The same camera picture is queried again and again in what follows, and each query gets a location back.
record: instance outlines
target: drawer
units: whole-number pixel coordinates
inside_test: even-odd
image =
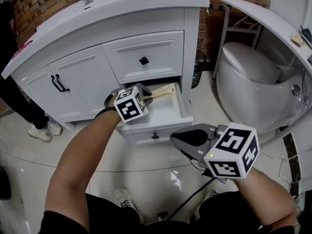
[[[182,75],[184,31],[159,32],[103,44],[120,84]]]
[[[164,86],[149,86],[151,90]],[[121,122],[116,130],[130,143],[145,143],[169,140],[176,130],[190,126],[193,116],[186,116],[179,84],[175,83],[176,96],[155,99],[148,106],[149,113],[127,123]]]

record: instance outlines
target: person's left arm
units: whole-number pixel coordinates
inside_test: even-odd
[[[72,139],[50,180],[45,211],[62,214],[89,231],[85,191],[119,122],[116,111],[104,112]]]

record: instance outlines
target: hand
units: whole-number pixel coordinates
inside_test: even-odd
[[[113,107],[114,106],[114,102],[115,102],[117,96],[118,96],[118,93],[115,93],[114,96],[109,101],[108,107]]]

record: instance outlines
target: person's right arm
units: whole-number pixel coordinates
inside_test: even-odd
[[[272,231],[295,226],[295,202],[280,184],[255,168],[246,178],[237,179],[234,183],[263,226],[271,225]]]

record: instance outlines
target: tiled wall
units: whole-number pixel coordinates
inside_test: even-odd
[[[75,3],[77,0],[9,0],[12,2],[16,15],[16,41],[18,46],[24,44],[35,32],[36,27],[50,18],[58,11]],[[245,0],[265,8],[269,8],[270,0]],[[224,18],[224,6],[218,0],[211,0],[210,16],[205,10],[200,12],[200,25],[198,33],[198,49],[203,51],[207,58],[216,59]],[[241,19],[243,15],[232,9],[230,23]],[[252,41],[250,35],[234,33],[229,35],[236,41],[248,43]],[[0,100],[0,114],[7,110]]]

